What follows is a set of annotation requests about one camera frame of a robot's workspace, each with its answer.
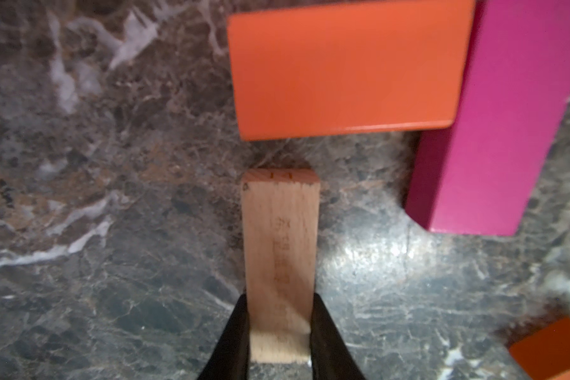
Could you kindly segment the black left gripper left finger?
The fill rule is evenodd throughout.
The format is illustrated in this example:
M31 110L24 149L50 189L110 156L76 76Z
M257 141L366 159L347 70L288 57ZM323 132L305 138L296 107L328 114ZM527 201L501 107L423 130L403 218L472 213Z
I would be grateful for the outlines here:
M246 294L235 304L198 380L247 380L250 365L250 315Z

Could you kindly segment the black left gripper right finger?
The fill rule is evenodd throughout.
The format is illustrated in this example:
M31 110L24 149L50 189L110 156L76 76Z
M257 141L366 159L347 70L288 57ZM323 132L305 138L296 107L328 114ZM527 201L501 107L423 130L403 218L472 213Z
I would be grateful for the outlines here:
M365 380L318 293L313 295L310 357L314 380Z

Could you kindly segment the natural wood block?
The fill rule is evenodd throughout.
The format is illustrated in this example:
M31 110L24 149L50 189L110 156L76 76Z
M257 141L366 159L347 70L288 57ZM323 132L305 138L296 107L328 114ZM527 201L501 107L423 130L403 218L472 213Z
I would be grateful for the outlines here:
M242 177L254 363L303 364L310 359L320 188L311 169L250 169Z

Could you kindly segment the orange block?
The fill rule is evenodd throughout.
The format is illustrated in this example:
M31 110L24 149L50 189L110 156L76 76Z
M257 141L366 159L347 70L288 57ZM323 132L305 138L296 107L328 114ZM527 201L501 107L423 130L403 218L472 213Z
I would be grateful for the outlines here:
M370 1L234 14L234 103L245 141L447 128L476 4Z
M508 348L533 380L570 379L570 318L562 318Z

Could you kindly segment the magenta block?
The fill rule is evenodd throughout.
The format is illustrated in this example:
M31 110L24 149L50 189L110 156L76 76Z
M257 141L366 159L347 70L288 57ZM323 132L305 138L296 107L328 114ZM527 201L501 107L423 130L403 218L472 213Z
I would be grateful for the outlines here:
M457 117L425 131L405 201L427 231L511 236L570 96L570 0L480 1Z

